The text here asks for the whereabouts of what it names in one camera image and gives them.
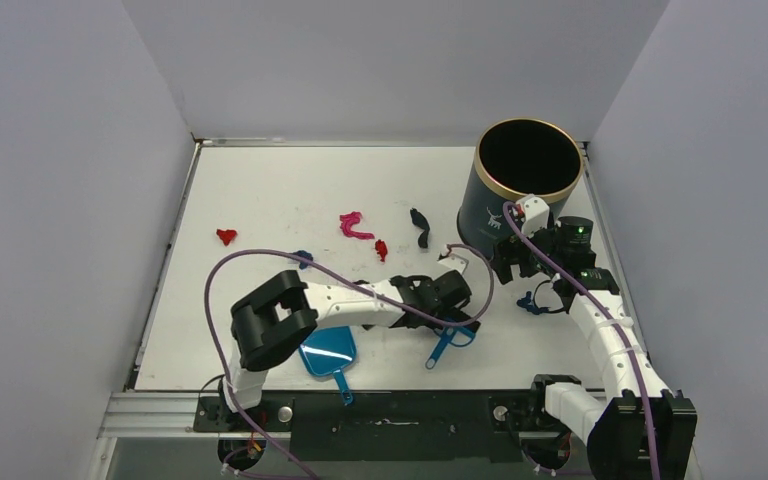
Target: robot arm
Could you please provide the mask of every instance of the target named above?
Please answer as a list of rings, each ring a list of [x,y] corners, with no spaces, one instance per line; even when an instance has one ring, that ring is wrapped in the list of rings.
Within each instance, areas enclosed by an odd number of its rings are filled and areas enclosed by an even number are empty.
[[[231,333],[237,348],[230,368],[231,387],[240,406],[248,409],[260,403],[269,369],[284,363],[315,329],[353,325],[440,328],[379,296],[437,318],[465,320],[460,308],[469,301],[471,291],[461,273],[468,262],[449,253],[438,263],[450,271],[434,280],[421,275],[396,276],[363,285],[375,296],[344,286],[302,282],[295,270],[287,270],[235,303]],[[232,412],[237,411],[230,399],[225,402]]]
[[[696,411],[690,400],[674,396],[655,373],[634,334],[633,321],[626,315],[611,272],[595,266],[596,254],[590,248],[593,222],[580,217],[562,217],[554,222],[548,205],[534,196],[520,199],[515,210],[523,218],[521,232],[587,288],[613,317],[606,318],[591,299],[533,255],[516,236],[496,245],[491,263],[503,284],[512,279],[513,265],[519,265],[522,277],[542,272],[552,278],[553,290],[586,338],[602,375],[607,403],[594,398],[580,384],[570,382],[573,377],[538,375],[532,389],[539,395],[540,410],[560,420],[584,441],[596,478],[651,478],[642,389],[630,364],[630,357],[634,357],[654,412],[659,469],[669,475],[667,478],[683,478],[696,428]],[[625,334],[627,343],[618,330]]]

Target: white table surface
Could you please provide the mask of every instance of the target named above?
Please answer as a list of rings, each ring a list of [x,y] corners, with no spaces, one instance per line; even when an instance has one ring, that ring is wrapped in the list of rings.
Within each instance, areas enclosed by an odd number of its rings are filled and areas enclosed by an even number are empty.
[[[437,248],[460,243],[455,216],[472,162],[471,147],[206,147],[198,166],[171,258],[149,325],[136,390],[197,390],[222,371],[204,318],[205,278],[223,256],[246,248],[304,249],[317,262],[353,279],[376,281],[394,275],[443,273]],[[431,247],[416,244],[410,221],[416,207],[431,224]],[[381,263],[374,241],[344,237],[339,215],[363,213],[359,231],[387,242]],[[563,214],[594,218],[582,179]],[[216,229],[236,229],[225,247]],[[597,264],[608,268],[598,229],[593,233]],[[231,305],[262,282],[296,265],[277,257],[243,257],[227,264],[212,291],[212,312],[230,358]],[[334,284],[306,269],[305,281]],[[466,308],[485,299],[487,271],[478,259],[465,273],[473,291]],[[535,374],[563,373],[588,388],[601,387],[585,339],[566,315],[533,316],[516,299],[541,280],[515,279],[498,285],[475,342],[448,348],[433,370],[424,365],[437,337],[425,328],[355,329],[356,362],[347,369],[355,390],[528,388]],[[541,304],[558,300],[547,287]],[[267,390],[334,390],[333,380],[311,377],[298,355],[269,373]]]

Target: cable tie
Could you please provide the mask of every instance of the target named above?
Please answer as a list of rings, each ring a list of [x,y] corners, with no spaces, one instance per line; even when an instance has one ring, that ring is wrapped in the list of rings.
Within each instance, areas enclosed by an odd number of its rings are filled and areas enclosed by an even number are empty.
[[[615,318],[609,318],[604,322],[597,323],[596,326],[593,327],[593,330],[590,331],[590,334],[587,335],[587,345],[590,346],[590,343],[593,341],[593,336],[596,335],[596,332],[598,332],[599,329],[613,325],[620,325],[620,323]]]
[[[610,358],[616,357],[617,355],[623,355],[623,354],[626,354],[628,352],[643,353],[643,349],[640,348],[640,345],[632,345],[632,346],[630,346],[628,348],[621,348],[621,349],[617,350],[616,352],[609,353],[608,354],[608,358],[610,359]]]

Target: gray wall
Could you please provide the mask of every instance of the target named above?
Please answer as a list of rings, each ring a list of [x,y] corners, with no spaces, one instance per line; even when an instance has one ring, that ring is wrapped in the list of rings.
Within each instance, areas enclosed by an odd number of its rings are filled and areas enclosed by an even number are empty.
[[[118,0],[0,2],[0,479],[85,474],[191,153]]]
[[[196,136],[589,139],[667,0],[124,0]]]
[[[672,0],[591,150],[703,473],[768,478],[768,2]]]

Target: dark green cylindrical container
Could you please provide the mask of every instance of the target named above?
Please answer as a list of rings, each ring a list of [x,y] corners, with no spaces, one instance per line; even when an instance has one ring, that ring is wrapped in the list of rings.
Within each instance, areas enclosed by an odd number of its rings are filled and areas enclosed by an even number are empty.
[[[557,218],[583,171],[581,150],[560,128],[531,118],[493,125],[475,148],[458,211],[461,240],[489,258],[496,242],[513,235],[502,204],[534,194]]]

